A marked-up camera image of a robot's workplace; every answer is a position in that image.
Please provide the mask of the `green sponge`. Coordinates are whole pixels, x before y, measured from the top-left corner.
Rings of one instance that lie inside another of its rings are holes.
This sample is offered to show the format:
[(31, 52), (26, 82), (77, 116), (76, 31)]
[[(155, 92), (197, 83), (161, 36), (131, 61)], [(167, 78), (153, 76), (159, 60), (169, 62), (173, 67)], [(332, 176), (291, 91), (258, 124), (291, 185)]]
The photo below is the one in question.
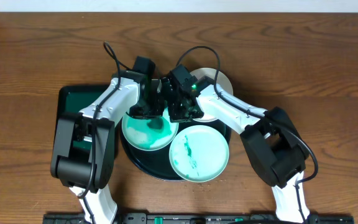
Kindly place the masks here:
[(147, 122), (147, 126), (156, 132), (162, 132), (164, 129), (164, 122), (162, 117), (153, 118)]

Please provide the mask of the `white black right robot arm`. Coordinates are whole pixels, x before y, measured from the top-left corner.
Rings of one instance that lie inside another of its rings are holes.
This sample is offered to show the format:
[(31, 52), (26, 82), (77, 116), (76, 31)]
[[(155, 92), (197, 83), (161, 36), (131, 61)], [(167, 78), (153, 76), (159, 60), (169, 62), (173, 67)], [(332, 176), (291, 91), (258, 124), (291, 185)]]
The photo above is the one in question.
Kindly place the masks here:
[(210, 77), (163, 78), (161, 94), (174, 122), (210, 115), (242, 140), (255, 173), (272, 187), (279, 220), (305, 223), (310, 215), (303, 193), (307, 158), (315, 155), (302, 140), (287, 113), (258, 108), (228, 93)]

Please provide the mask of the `white plate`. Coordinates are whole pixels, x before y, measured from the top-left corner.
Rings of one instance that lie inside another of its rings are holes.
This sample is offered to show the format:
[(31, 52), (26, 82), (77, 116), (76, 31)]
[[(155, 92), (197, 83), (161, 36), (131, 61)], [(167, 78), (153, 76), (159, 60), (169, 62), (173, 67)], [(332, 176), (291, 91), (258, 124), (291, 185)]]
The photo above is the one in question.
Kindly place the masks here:
[[(198, 68), (190, 72), (191, 75), (195, 76), (197, 79), (202, 78), (203, 76), (210, 77), (214, 79), (216, 70), (214, 68)], [(228, 77), (222, 72), (218, 73), (218, 84), (228, 93), (233, 94), (232, 83), (228, 79)], [(212, 121), (216, 121), (216, 118), (204, 113), (202, 118), (195, 119), (197, 122), (208, 123)]]

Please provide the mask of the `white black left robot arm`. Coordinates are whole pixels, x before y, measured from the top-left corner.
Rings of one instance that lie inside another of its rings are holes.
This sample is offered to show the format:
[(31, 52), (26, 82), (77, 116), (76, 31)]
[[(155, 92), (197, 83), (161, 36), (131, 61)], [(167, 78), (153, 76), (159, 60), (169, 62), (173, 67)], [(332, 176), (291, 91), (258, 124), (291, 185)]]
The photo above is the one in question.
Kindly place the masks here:
[(160, 80), (125, 70), (88, 106), (58, 117), (50, 173), (78, 197), (86, 223), (114, 222), (117, 203), (108, 182), (116, 125), (126, 113), (141, 119), (161, 116), (161, 92)]

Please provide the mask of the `green stained plate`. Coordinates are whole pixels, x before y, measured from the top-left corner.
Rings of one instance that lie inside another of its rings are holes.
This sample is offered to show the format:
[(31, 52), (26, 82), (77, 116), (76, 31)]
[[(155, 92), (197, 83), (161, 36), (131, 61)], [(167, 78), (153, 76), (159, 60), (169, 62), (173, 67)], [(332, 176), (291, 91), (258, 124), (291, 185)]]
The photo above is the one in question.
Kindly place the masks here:
[(195, 125), (180, 131), (170, 144), (168, 158), (175, 173), (190, 182), (215, 179), (229, 161), (229, 146), (216, 129)]
[(165, 108), (163, 116), (164, 129), (156, 132), (147, 126), (150, 119), (134, 119), (125, 114), (122, 118), (122, 132), (131, 146), (142, 151), (156, 151), (169, 145), (177, 135), (179, 124), (170, 121), (168, 110)]

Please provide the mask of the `green stained plate front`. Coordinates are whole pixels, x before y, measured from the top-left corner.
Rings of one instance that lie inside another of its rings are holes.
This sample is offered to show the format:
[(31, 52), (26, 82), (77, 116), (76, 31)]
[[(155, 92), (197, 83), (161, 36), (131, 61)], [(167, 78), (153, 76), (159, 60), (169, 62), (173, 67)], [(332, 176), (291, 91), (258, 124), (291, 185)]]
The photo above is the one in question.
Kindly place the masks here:
[(215, 179), (229, 161), (229, 146), (216, 129), (195, 125), (180, 131), (170, 144), (168, 158), (175, 173), (190, 182)]

